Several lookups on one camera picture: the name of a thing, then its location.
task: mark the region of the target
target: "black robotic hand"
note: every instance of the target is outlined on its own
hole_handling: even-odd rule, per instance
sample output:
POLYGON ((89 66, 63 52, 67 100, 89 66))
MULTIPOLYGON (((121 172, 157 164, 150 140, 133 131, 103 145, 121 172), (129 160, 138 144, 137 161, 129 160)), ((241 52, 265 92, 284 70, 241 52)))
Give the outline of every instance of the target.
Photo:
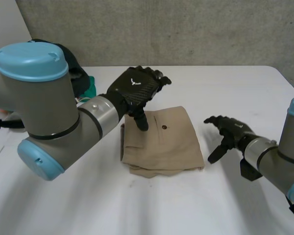
POLYGON ((247 144, 256 137, 249 126, 234 118, 212 116, 204 123, 214 124, 219 129, 220 135, 224 136, 221 144, 208 157, 211 164, 222 158, 229 149, 237 148, 244 153, 247 144))
POLYGON ((134 117, 140 130, 147 131, 148 122, 143 108, 163 86, 171 83, 158 70, 129 67, 111 84, 107 93, 120 94, 126 103, 126 113, 134 117))

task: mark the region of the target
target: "white table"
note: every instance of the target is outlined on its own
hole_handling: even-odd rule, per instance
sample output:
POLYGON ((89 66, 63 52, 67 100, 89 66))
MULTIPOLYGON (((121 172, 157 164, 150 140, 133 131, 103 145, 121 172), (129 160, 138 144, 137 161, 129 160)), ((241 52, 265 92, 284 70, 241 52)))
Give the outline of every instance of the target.
MULTIPOLYGON (((284 195, 265 178, 242 178, 239 152, 207 162, 221 137, 203 124, 211 115, 227 115, 279 140, 292 86, 266 66, 153 68, 172 85, 146 109, 185 107, 206 168, 152 179, 130 175, 120 163, 117 127, 65 174, 46 182, 17 155, 27 133, 0 130, 0 235, 294 235, 284 195)), ((85 69, 103 93, 126 67, 85 69)))

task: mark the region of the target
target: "beige fabric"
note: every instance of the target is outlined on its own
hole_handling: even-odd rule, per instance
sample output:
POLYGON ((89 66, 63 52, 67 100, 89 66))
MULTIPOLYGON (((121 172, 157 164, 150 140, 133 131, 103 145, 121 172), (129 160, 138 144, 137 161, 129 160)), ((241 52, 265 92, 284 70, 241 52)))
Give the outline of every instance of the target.
POLYGON ((145 113, 146 132, 125 116, 122 162, 130 165, 130 173, 151 178, 204 167, 195 130, 183 107, 145 113))

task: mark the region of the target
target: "gray wall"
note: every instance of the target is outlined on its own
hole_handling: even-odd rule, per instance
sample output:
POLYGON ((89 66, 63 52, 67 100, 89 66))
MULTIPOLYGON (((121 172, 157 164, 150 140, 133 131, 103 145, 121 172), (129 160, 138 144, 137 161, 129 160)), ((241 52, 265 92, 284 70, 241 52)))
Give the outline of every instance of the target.
POLYGON ((269 65, 294 86, 294 0, 17 0, 83 66, 269 65))

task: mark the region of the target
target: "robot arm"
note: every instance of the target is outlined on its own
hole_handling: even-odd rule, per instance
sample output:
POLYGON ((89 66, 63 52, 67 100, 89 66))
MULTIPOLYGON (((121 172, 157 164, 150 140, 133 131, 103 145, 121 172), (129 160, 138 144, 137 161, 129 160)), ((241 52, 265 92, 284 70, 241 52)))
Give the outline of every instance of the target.
POLYGON ((0 49, 0 88, 5 90, 2 95, 10 97, 5 104, 15 107, 29 134, 19 144, 18 154, 45 180, 64 173, 114 129, 124 114, 134 117, 138 128, 146 131, 143 108, 170 83, 160 71, 129 68, 106 94, 77 108, 68 65, 58 46, 39 42, 0 49))
POLYGON ((294 202, 294 99, 279 145, 257 136, 245 123, 234 118, 210 117, 204 122, 214 124, 224 136, 221 145, 209 156, 210 163, 218 161, 227 150, 236 148, 244 157, 240 163, 244 178, 253 181, 264 176, 294 202))

